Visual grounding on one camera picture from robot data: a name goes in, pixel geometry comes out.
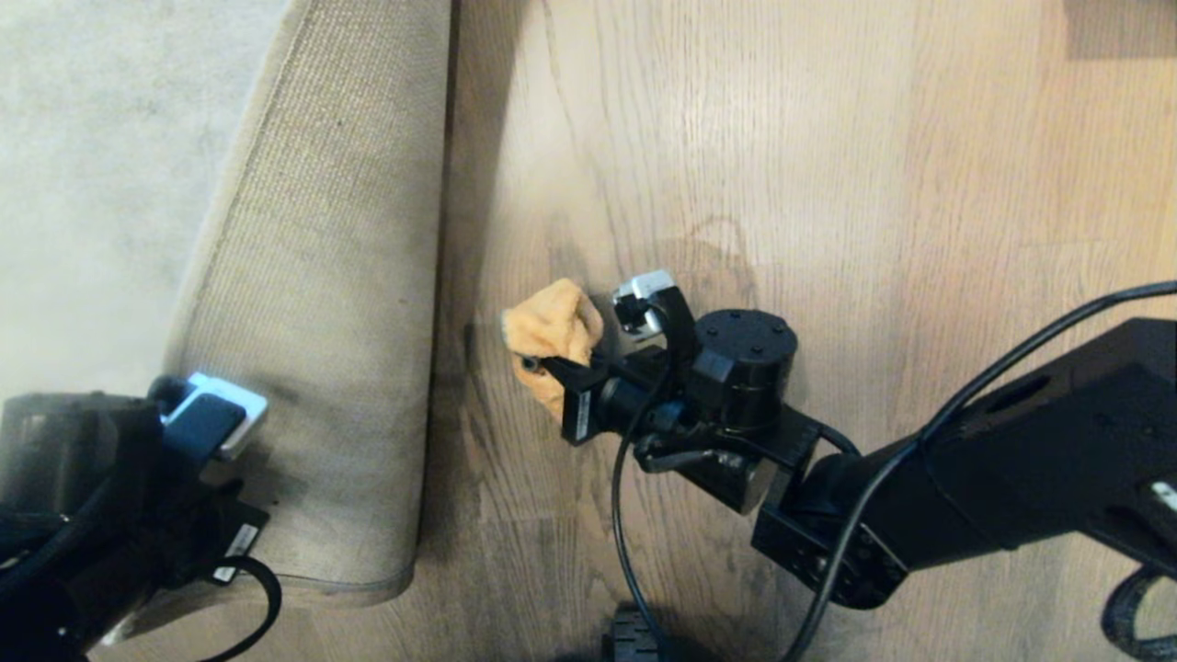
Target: wooden floor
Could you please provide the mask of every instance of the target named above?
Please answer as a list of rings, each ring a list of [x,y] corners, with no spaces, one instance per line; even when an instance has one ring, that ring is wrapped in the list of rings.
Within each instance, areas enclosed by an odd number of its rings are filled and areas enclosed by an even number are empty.
[[[696,312],[784,316],[789,400],[875,449],[1058,313],[1177,276],[1171,1],[470,1],[458,20],[417,580],[372,609],[288,609],[246,658],[594,651],[627,598],[617,439],[561,442],[498,327],[558,277],[604,294],[665,267]],[[1139,315],[1177,303],[1029,365]],[[627,474],[623,498],[672,630],[733,661],[783,650],[811,594],[749,547],[751,518],[676,476]],[[1132,567],[1071,536],[920,572],[879,610],[832,609],[812,658],[1117,660],[1098,616]],[[1145,634],[1172,629],[1168,597]],[[94,657],[199,658],[260,614]]]

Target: orange cloth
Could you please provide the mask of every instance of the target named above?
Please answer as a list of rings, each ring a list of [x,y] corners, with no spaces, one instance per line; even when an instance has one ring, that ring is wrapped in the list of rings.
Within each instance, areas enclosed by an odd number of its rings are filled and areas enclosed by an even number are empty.
[[[507,349],[518,355],[512,362],[516,377],[557,421],[564,416],[564,386],[543,368],[527,370],[524,359],[559,356],[588,365],[603,330],[600,313],[567,278],[503,311],[503,339]]]

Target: barcode sticker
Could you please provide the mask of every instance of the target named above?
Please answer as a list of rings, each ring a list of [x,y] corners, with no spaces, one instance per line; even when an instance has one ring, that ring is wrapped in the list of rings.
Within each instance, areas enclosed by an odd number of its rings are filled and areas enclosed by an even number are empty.
[[[225,550],[225,556],[241,556],[248,551],[250,545],[253,544],[253,538],[258,537],[258,529],[252,524],[241,524],[241,528],[237,530],[237,536],[233,537],[233,542],[230,543],[228,549]],[[237,575],[237,568],[218,568],[213,572],[213,578],[219,582],[232,582],[233,577]]]
[[[592,406],[592,391],[580,393],[580,406],[577,408],[577,441],[588,436],[588,408]]]

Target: black cylindrical motor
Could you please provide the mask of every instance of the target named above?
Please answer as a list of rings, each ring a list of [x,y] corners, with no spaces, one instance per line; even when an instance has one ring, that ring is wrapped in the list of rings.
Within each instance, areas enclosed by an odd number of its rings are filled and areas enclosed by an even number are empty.
[[[731,430],[772,425],[780,415],[797,335],[758,310],[719,310],[694,325],[699,340],[686,397],[700,418]]]

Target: beige carpet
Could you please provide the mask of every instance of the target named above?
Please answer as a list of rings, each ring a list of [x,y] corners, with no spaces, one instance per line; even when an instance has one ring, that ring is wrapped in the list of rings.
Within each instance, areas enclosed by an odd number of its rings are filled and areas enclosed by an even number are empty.
[[[0,398],[146,390],[285,5],[0,4]]]

